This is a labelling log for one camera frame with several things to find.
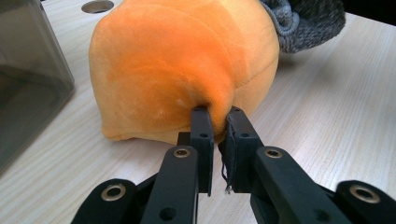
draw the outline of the screw hole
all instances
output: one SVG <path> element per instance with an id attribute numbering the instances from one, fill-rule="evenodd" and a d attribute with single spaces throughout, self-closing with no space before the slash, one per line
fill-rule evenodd
<path id="1" fill-rule="evenodd" d="M 321 209 L 315 209 L 314 216 L 319 222 L 330 222 L 330 215 Z"/>
<path id="2" fill-rule="evenodd" d="M 275 158 L 275 159 L 277 159 L 277 158 L 281 158 L 283 155 L 282 155 L 282 153 L 280 152 L 280 151 L 277 151 L 277 150 L 275 150 L 275 149 L 267 149 L 267 150 L 265 150 L 265 155 L 267 155 L 268 157 L 271 157 L 271 158 Z"/>
<path id="3" fill-rule="evenodd" d="M 160 218 L 163 221 L 170 221 L 176 217 L 176 210 L 175 208 L 166 207 L 160 212 Z"/>
<path id="4" fill-rule="evenodd" d="M 97 13 L 109 11 L 113 7 L 114 7 L 114 3 L 111 1 L 97 0 L 84 4 L 81 7 L 81 10 L 86 13 L 97 14 Z"/>

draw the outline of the stuffed toy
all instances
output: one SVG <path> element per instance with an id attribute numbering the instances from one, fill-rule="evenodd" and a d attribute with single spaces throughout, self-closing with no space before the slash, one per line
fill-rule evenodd
<path id="1" fill-rule="evenodd" d="M 338 35 L 344 14 L 339 0 L 125 0 L 90 46 L 102 132 L 175 144 L 203 105 L 219 141 L 233 105 L 249 115 L 261 103 L 279 52 Z"/>

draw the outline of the orange fabric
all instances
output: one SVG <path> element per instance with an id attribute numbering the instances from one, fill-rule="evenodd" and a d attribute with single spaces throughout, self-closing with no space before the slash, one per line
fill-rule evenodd
<path id="1" fill-rule="evenodd" d="M 103 134 L 177 141 L 206 105 L 216 136 L 232 105 L 248 114 L 273 81 L 278 42 L 257 0 L 127 0 L 97 24 L 92 87 Z"/>

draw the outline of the table hole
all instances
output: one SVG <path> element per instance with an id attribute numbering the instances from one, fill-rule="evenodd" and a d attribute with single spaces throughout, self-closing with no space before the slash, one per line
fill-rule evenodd
<path id="1" fill-rule="evenodd" d="M 114 7 L 114 3 L 108 0 L 91 1 L 84 4 L 81 10 L 86 13 L 96 14 L 109 11 Z"/>

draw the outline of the gray knitted object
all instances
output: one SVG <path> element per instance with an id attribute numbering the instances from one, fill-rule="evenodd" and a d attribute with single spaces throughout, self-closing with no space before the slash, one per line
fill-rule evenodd
<path id="1" fill-rule="evenodd" d="M 282 52 L 296 53 L 338 35 L 346 23 L 341 0 L 261 0 Z"/>

